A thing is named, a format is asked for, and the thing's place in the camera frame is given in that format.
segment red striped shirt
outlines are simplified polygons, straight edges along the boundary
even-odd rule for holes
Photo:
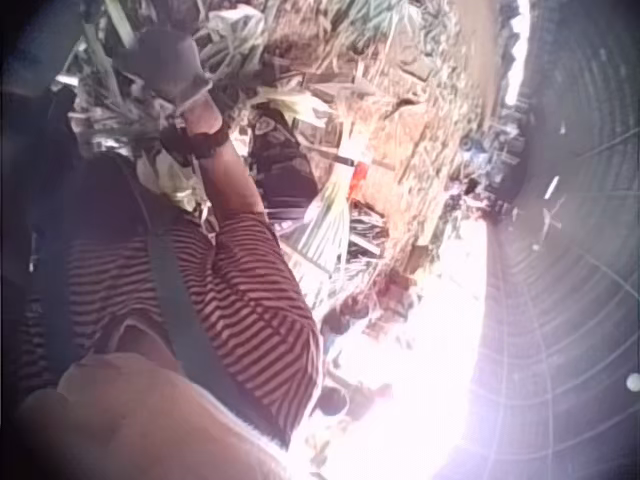
[[[316,324],[275,235],[262,218],[245,214],[221,225],[215,246],[187,219],[170,236],[213,347],[288,441],[319,389],[321,349]],[[107,246],[76,241],[67,268],[69,310],[83,355],[94,351],[114,318],[142,310],[162,325],[144,236]],[[20,331],[18,375],[24,394],[56,381],[48,371],[40,319],[36,295]]]

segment glove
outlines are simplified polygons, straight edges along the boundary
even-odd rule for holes
[[[172,103],[177,113],[211,88],[195,42],[182,32],[145,30],[133,48],[115,58],[114,64],[122,72],[143,80],[158,96]]]

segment vendor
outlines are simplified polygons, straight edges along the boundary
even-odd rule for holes
[[[319,332],[198,90],[195,43],[152,30],[134,51],[139,76],[182,112],[219,232],[213,245],[127,158],[81,165],[48,205],[10,339],[21,431],[62,478],[291,478],[285,452],[321,385]]]

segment bright light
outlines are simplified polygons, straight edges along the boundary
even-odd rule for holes
[[[547,188],[547,193],[544,194],[545,200],[549,200],[551,198],[551,195],[553,195],[553,191],[556,189],[556,185],[558,185],[558,180],[560,180],[560,177],[558,175],[553,177],[553,180],[551,180],[549,188]]]
[[[460,441],[484,316],[486,226],[464,222],[461,235],[443,246],[442,278],[427,279],[410,316],[412,352],[388,347],[374,357],[348,347],[343,366],[369,379],[391,376],[394,398],[336,440],[327,478],[425,480]]]
[[[520,15],[511,21],[513,30],[520,34],[520,38],[513,47],[512,53],[515,61],[508,74],[508,87],[505,96],[507,105],[515,105],[518,100],[520,86],[524,79],[524,66],[529,50],[529,33],[531,30],[531,11],[529,0],[518,0]]]

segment skin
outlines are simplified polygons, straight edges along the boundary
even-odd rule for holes
[[[214,133],[222,125],[222,115],[208,94],[190,105],[183,118],[189,135]],[[219,222],[238,213],[264,215],[258,189],[230,140],[212,158],[200,160],[200,171]]]

